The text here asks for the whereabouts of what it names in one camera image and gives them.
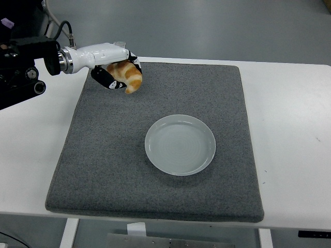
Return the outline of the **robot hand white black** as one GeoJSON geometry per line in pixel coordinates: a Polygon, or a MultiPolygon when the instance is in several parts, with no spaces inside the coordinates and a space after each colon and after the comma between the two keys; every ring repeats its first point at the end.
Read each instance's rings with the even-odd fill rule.
{"type": "Polygon", "coordinates": [[[61,55],[65,62],[63,72],[74,74],[87,67],[91,69],[91,77],[107,89],[125,88],[125,93],[131,94],[143,82],[138,57],[115,44],[95,44],[77,50],[65,47],[61,55]]]}

